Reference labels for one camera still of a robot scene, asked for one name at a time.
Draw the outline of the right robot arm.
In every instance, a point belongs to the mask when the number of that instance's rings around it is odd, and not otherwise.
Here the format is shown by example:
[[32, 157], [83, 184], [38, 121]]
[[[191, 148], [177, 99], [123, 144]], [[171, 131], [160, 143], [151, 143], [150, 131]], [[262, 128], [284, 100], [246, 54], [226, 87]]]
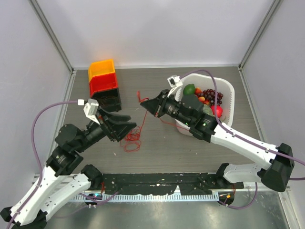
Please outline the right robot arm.
[[284, 143], [275, 146], [244, 135], [205, 113], [203, 103], [196, 95], [185, 95], [178, 102], [169, 92], [168, 89], [162, 90], [157, 97], [140, 105], [155, 117], [169, 115], [187, 125], [189, 133], [198, 140], [226, 147], [252, 161], [244, 165], [221, 164], [215, 176], [218, 187], [227, 188], [238, 182], [260, 182], [273, 191], [286, 190], [294, 168], [290, 146]]

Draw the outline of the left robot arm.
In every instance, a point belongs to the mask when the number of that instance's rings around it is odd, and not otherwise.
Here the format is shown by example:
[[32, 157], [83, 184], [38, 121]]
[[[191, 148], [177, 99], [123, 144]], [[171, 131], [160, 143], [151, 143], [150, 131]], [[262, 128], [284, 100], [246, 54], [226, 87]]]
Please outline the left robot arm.
[[109, 113], [102, 108], [84, 110], [89, 123], [85, 130], [64, 125], [55, 141], [58, 144], [46, 161], [35, 183], [14, 206], [6, 207], [0, 215], [12, 229], [42, 229], [47, 221], [68, 200], [90, 189], [97, 190], [102, 184], [102, 173], [93, 165], [86, 165], [79, 174], [60, 190], [57, 186], [82, 162], [80, 153], [104, 137], [120, 142], [136, 123], [128, 115]]

